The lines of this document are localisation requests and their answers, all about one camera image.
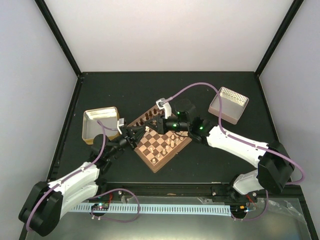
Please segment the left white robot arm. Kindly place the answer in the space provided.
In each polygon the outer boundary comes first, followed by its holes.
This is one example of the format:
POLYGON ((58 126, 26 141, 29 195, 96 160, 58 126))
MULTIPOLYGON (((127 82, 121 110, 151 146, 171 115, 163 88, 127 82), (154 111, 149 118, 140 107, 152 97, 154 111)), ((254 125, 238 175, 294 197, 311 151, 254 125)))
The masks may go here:
POLYGON ((125 148, 137 148, 146 128, 121 124, 117 128, 119 135, 114 139, 106 136, 104 125, 101 129, 102 133, 93 139, 89 159, 80 167, 57 180, 40 181, 33 186, 18 215, 28 232, 45 237, 78 204, 113 195, 113 190, 107 190, 103 175, 110 168, 112 159, 120 156, 125 148))

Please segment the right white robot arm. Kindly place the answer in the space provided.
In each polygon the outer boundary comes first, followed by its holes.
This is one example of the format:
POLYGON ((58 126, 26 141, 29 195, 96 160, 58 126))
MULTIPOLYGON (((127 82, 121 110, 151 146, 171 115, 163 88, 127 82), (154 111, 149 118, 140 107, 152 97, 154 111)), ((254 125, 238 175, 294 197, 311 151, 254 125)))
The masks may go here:
POLYGON ((211 121, 200 118, 196 107, 183 100, 175 108, 176 115, 168 102, 156 101, 160 112, 145 121, 145 125, 164 135, 169 131, 184 132, 197 143, 226 151, 255 167, 255 170, 240 174, 227 189, 228 198, 240 201, 246 194, 266 190, 280 194, 295 167, 289 162, 288 154, 280 142, 268 144, 233 134, 211 121))

